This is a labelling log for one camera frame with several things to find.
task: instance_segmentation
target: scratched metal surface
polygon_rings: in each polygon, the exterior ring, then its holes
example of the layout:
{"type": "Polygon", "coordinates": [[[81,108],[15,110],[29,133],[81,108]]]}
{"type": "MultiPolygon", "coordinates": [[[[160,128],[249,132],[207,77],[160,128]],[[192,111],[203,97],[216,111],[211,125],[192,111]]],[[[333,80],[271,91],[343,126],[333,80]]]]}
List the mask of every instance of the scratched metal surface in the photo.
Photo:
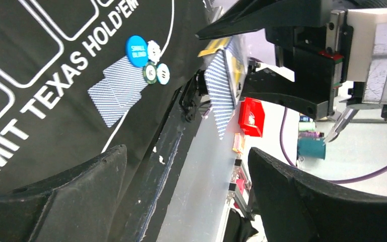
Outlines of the scratched metal surface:
{"type": "Polygon", "coordinates": [[[201,122],[158,236],[160,242],[215,241],[236,154],[234,134],[241,130],[238,110],[219,140],[212,112],[201,122]]]}

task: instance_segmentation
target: white poker chip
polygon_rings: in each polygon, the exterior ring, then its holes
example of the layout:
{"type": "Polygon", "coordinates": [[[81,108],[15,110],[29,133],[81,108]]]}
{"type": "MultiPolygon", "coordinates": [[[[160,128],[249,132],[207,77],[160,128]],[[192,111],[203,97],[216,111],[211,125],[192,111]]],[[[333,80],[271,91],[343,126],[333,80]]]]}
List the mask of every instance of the white poker chip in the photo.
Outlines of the white poker chip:
{"type": "Polygon", "coordinates": [[[148,58],[154,64],[157,64],[161,58],[161,48],[153,40],[148,42],[148,58]]]}
{"type": "Polygon", "coordinates": [[[170,70],[166,64],[159,64],[156,68],[158,82],[165,85],[170,80],[170,70]]]}

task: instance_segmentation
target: red plastic container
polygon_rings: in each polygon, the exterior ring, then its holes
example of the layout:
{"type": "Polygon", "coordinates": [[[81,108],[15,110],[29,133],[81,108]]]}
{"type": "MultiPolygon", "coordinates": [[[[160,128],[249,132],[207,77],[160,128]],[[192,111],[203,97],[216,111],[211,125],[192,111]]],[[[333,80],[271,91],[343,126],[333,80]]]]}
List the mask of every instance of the red plastic container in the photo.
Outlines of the red plastic container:
{"type": "Polygon", "coordinates": [[[265,111],[263,110],[262,103],[254,98],[245,98],[241,103],[238,118],[238,124],[244,130],[244,134],[262,137],[264,123],[265,111]]]}

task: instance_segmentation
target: poker table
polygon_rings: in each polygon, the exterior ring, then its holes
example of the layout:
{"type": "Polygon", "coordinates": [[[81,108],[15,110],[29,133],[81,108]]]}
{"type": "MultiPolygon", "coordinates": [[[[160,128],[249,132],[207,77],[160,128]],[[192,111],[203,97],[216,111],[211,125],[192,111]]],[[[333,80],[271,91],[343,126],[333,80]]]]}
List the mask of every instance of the poker table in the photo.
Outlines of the poker table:
{"type": "Polygon", "coordinates": [[[130,219],[149,207],[125,209],[137,203],[129,195],[142,191],[146,200],[154,197],[156,178],[167,169],[158,166],[161,157],[178,161],[171,168],[175,173],[166,175],[177,182],[201,122],[200,116],[192,123],[182,120],[179,101],[203,65],[197,56],[208,43],[195,33],[207,25],[209,6],[202,0],[0,2],[0,195],[125,145],[123,199],[114,217],[119,223],[112,224],[108,239],[138,236],[144,221],[130,219]],[[126,56],[125,43],[133,35],[160,46],[159,63],[171,77],[166,85],[146,85],[141,98],[109,125],[89,90],[126,56]]]}

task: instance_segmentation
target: black plastic bracket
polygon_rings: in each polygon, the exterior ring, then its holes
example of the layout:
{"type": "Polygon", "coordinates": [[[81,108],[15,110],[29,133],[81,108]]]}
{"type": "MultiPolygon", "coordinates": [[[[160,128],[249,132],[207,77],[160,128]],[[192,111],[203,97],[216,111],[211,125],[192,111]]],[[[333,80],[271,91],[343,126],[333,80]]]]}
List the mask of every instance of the black plastic bracket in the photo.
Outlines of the black plastic bracket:
{"type": "Polygon", "coordinates": [[[197,37],[218,39],[281,26],[321,27],[330,20],[332,6],[328,0],[240,0],[197,37]]]}
{"type": "Polygon", "coordinates": [[[348,67],[349,67],[349,58],[351,55],[351,45],[352,45],[352,36],[354,35],[354,28],[346,24],[346,18],[349,12],[345,14],[345,25],[342,27],[342,36],[341,36],[341,50],[339,51],[343,55],[342,62],[342,76],[341,83],[346,82],[348,77],[348,67]]]}
{"type": "Polygon", "coordinates": [[[253,72],[256,72],[256,69],[257,68],[260,68],[261,64],[259,62],[257,62],[256,60],[250,58],[248,60],[248,70],[247,70],[247,74],[250,74],[250,73],[253,73],[253,72]]]}
{"type": "Polygon", "coordinates": [[[184,118],[187,122],[195,120],[201,97],[207,95],[207,93],[204,71],[198,70],[188,81],[180,99],[180,106],[184,111],[184,118]]]}
{"type": "Polygon", "coordinates": [[[247,75],[241,96],[272,102],[320,119],[328,115],[328,90],[320,92],[265,68],[247,75]]]}

